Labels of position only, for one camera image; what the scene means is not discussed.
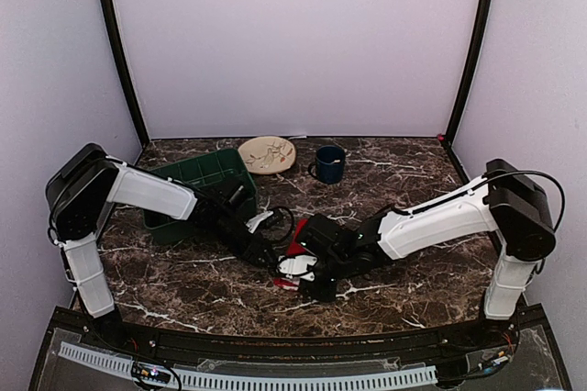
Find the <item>dark blue enamel mug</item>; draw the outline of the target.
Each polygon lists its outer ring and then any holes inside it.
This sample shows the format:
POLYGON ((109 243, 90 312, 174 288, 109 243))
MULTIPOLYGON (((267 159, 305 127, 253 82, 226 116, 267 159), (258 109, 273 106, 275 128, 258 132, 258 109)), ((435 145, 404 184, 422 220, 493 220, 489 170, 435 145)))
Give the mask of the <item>dark blue enamel mug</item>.
POLYGON ((346 153, 338 146, 325 145, 316 151, 313 162, 308 165, 308 173, 323 184, 338 184, 345 168, 346 153))

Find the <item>red white sock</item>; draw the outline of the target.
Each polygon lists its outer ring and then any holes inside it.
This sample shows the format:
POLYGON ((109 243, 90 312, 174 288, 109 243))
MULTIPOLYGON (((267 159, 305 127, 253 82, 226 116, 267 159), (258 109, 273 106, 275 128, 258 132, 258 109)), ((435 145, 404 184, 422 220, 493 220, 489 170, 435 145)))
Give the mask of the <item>red white sock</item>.
MULTIPOLYGON (((307 251, 307 249, 298 241, 298 235, 301 232, 302 228, 307 223, 307 221, 308 221, 308 219, 305 218, 305 219, 301 219, 298 222, 296 229, 295 229, 295 232, 294 232, 294 235, 293 235, 293 239, 292 239, 284 256, 298 255, 298 254, 309 254, 310 255, 310 253, 307 251)), ((301 281, 300 278, 288 279, 288 278, 285 278, 284 276, 279 275, 279 274, 277 277, 275 277, 273 279, 273 283, 276 286, 280 287, 281 289, 288 290, 288 291, 297 291, 299 289, 300 281, 301 281)))

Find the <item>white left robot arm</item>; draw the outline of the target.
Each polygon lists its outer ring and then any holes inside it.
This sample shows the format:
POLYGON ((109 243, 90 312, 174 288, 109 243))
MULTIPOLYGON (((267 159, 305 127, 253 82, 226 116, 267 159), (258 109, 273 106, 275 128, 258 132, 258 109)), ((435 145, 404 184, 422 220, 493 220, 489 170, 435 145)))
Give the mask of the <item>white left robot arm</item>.
POLYGON ((60 248, 69 282, 94 323, 93 334, 110 351, 129 343, 128 328, 112 315, 116 304, 97 250, 98 221, 108 204, 128 205, 208 229, 239 259, 260 268, 277 263, 272 244, 240 218, 250 196, 236 176, 194 186, 160 176, 86 144, 47 183, 48 236, 60 248))

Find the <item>beige floral ceramic plate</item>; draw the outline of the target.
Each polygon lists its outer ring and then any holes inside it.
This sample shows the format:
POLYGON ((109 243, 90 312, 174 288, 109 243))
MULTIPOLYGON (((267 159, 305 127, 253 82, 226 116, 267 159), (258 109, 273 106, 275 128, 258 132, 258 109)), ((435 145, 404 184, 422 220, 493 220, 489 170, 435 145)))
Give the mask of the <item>beige floral ceramic plate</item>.
POLYGON ((262 136, 245 141, 238 153, 249 173, 277 174, 289 170, 296 160, 296 148, 287 139, 262 136))

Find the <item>circuit board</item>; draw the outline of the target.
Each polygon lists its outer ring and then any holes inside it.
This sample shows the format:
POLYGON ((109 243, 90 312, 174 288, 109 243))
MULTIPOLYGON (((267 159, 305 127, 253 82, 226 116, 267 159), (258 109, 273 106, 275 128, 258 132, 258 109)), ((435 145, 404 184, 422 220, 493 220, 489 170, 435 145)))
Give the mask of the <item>circuit board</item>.
POLYGON ((494 368, 501 368, 503 364, 509 363, 512 355, 506 352, 498 352, 493 357, 481 360, 478 363, 480 371, 492 370, 494 368))
POLYGON ((164 368, 148 363, 133 363, 130 374, 140 384, 167 385, 172 379, 164 368))

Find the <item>left circuit board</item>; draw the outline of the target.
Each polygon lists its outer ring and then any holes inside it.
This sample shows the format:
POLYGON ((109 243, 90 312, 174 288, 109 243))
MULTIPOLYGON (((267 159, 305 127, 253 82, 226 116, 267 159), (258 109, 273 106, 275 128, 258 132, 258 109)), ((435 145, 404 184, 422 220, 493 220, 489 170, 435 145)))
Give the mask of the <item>left circuit board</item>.
POLYGON ((130 374, 140 384, 167 385, 172 379, 164 368, 148 363, 133 363, 130 374))

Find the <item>black frame post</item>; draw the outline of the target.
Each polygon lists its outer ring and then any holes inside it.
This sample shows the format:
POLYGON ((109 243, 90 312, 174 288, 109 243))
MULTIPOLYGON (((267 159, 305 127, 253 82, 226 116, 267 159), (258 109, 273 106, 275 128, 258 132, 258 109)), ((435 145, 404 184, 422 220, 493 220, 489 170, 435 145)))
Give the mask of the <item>black frame post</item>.
POLYGON ((460 122, 462 121, 467 101, 470 95, 474 75, 480 58, 482 43, 485 35, 492 0, 478 0, 473 22, 471 40, 465 59, 459 88, 449 117, 446 132, 443 135, 444 145, 451 149, 457 137, 460 122))
POLYGON ((131 78, 127 63, 127 56, 123 47, 120 28, 117 22, 114 0, 100 0, 105 30, 108 37, 110 50, 116 66, 118 80, 130 114, 134 130, 138 136, 139 144, 145 148, 150 144, 150 136, 145 120, 141 114, 137 94, 131 78))

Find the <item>black left frame post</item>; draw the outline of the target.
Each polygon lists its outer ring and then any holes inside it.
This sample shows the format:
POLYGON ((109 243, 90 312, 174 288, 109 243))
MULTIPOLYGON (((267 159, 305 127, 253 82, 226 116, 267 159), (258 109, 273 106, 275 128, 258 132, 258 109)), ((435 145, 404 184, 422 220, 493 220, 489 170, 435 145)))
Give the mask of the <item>black left frame post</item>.
POLYGON ((150 144, 150 136, 145 120, 141 114, 137 94, 131 78, 127 63, 127 56, 123 47, 120 28, 117 22, 114 0, 100 0, 105 30, 108 37, 110 50, 116 66, 118 80, 130 114, 134 130, 138 136, 139 144, 145 148, 150 144))

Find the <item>black right frame post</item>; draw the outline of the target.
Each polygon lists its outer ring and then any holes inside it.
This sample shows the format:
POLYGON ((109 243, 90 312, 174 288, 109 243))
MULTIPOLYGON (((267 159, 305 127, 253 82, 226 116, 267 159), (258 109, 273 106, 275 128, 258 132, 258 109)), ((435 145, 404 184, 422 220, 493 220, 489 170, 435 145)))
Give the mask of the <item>black right frame post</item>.
POLYGON ((470 95, 474 75, 480 58, 482 43, 485 35, 492 0, 478 0, 473 22, 471 40, 465 59, 459 88, 449 117, 446 132, 443 135, 444 145, 451 149, 457 137, 460 122, 462 121, 467 101, 470 95))

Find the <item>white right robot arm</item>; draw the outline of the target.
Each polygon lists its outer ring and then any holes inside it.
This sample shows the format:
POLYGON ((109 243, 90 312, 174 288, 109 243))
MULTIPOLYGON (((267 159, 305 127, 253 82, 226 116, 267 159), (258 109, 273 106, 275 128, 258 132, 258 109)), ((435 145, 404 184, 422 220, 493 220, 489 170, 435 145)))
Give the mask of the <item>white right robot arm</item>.
POLYGON ((323 215, 310 217, 296 241, 301 292, 320 302, 336 298, 338 281, 366 274, 442 242, 496 233, 501 250, 484 294, 483 316, 469 326, 468 340, 490 347, 515 313, 535 267, 555 249, 561 220, 551 216, 537 171, 520 171, 503 159, 461 188, 407 209, 390 207, 346 229, 323 215))

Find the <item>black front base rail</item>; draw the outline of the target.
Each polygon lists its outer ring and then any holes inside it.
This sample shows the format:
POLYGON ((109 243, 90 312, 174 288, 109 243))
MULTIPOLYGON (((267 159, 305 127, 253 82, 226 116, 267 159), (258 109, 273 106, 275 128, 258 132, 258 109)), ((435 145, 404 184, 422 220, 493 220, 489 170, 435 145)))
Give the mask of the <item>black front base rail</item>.
POLYGON ((148 390, 57 355, 61 344, 128 356, 171 368, 204 369, 205 362, 260 364, 276 370, 296 365, 306 372, 376 373, 434 366, 438 383, 405 390, 568 390, 569 375, 541 306, 521 307, 502 330, 477 321, 435 329, 334 338, 251 338, 208 335, 127 324, 127 344, 105 344, 87 317, 56 308, 33 370, 32 390, 148 390), (501 368, 480 371, 478 363, 498 352, 512 355, 501 368))

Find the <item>right circuit board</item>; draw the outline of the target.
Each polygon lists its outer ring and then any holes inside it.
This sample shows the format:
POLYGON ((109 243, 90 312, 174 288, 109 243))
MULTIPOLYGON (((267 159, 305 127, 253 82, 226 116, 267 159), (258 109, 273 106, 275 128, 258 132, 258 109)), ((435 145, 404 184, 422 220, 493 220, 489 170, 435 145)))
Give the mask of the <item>right circuit board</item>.
POLYGON ((498 352, 493 357, 481 360, 478 363, 480 371, 492 370, 494 368, 501 368, 503 364, 509 363, 512 355, 506 352, 498 352))

